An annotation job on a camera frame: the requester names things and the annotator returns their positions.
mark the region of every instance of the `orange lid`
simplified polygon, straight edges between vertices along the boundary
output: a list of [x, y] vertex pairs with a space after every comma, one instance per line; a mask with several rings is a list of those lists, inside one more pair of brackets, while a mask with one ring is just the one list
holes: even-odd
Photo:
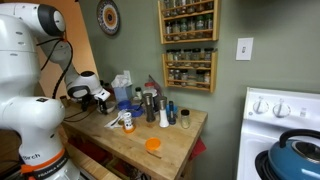
[[145, 146], [148, 150], [155, 150], [160, 146], [160, 140], [158, 138], [149, 138]]

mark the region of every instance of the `white bottle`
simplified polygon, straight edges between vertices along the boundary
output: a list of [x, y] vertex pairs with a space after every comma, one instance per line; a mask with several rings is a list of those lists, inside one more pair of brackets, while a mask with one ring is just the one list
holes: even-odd
[[167, 111], [166, 111], [166, 99], [161, 99], [159, 101], [160, 104], [160, 123], [159, 126], [162, 128], [169, 126], [169, 121], [167, 117]]

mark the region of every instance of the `blue kettle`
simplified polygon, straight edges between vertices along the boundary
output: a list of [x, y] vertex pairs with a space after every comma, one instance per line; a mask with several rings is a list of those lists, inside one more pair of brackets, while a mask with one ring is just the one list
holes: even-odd
[[308, 129], [293, 129], [284, 132], [268, 152], [270, 166], [281, 180], [320, 179], [319, 146], [293, 136], [309, 136], [320, 139], [320, 132]]

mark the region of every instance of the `wooden spice rack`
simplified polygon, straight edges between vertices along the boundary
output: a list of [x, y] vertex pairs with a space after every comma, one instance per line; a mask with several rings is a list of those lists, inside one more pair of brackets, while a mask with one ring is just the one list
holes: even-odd
[[[220, 27], [220, 0], [204, 0], [201, 2], [193, 3], [193, 4], [187, 4], [185, 6], [178, 6], [175, 8], [165, 8], [165, 5], [163, 2], [158, 1], [158, 13], [159, 13], [159, 27], [160, 27], [160, 40], [161, 44], [171, 44], [171, 43], [183, 43], [183, 42], [201, 42], [201, 41], [216, 41], [219, 39], [219, 27]], [[182, 14], [182, 15], [177, 15], [174, 17], [165, 17], [163, 14], [166, 11], [174, 10], [174, 9], [179, 9], [182, 7], [189, 7], [189, 6], [195, 6], [199, 4], [205, 4], [205, 3], [210, 3], [213, 2], [214, 6], [212, 10], [204, 10], [202, 12], [194, 12], [191, 14]], [[165, 31], [165, 24], [168, 21], [174, 21], [174, 20], [179, 20], [181, 18], [188, 18], [188, 17], [196, 17], [198, 15], [205, 15], [205, 14], [212, 14], [213, 17], [213, 29], [205, 29], [205, 30], [196, 30], [196, 31], [187, 31], [187, 32], [181, 32], [181, 33], [170, 33], [166, 34]], [[167, 36], [176, 36], [179, 34], [185, 34], [185, 33], [199, 33], [203, 32], [209, 35], [209, 37], [204, 37], [204, 38], [194, 38], [194, 39], [185, 39], [185, 40], [171, 40], [167, 41], [166, 37]]]
[[[185, 89], [193, 89], [193, 90], [202, 90], [202, 91], [208, 91], [213, 93], [213, 91], [216, 88], [216, 75], [217, 75], [217, 58], [218, 58], [218, 52], [215, 51], [211, 54], [211, 61], [206, 61], [206, 60], [179, 60], [179, 61], [169, 61], [167, 60], [167, 54], [162, 54], [162, 67], [163, 67], [163, 78], [164, 78], [164, 85], [165, 87], [177, 87], [177, 88], [185, 88]], [[169, 66], [168, 63], [184, 63], [184, 62], [189, 62], [189, 63], [210, 63], [211, 66], [209, 68], [205, 67], [198, 67], [194, 68], [193, 66]], [[210, 83], [204, 83], [204, 82], [193, 82], [198, 84], [205, 85], [207, 87], [197, 87], [197, 86], [182, 86], [182, 85], [175, 85], [171, 84], [172, 82], [185, 82], [188, 84], [188, 81], [183, 81], [183, 80], [170, 80], [169, 79], [169, 70], [170, 69], [188, 69], [188, 70], [205, 70], [205, 71], [210, 71]]]

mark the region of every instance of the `stove knob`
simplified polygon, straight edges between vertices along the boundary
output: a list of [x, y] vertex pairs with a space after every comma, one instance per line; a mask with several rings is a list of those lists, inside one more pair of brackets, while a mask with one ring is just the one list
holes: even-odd
[[283, 103], [280, 103], [273, 108], [273, 113], [278, 118], [289, 116], [290, 112], [290, 107]]
[[269, 110], [269, 105], [268, 105], [267, 102], [260, 100], [260, 101], [258, 101], [256, 103], [254, 103], [253, 110], [257, 114], [263, 114], [263, 113], [265, 113], [265, 112], [267, 112]]

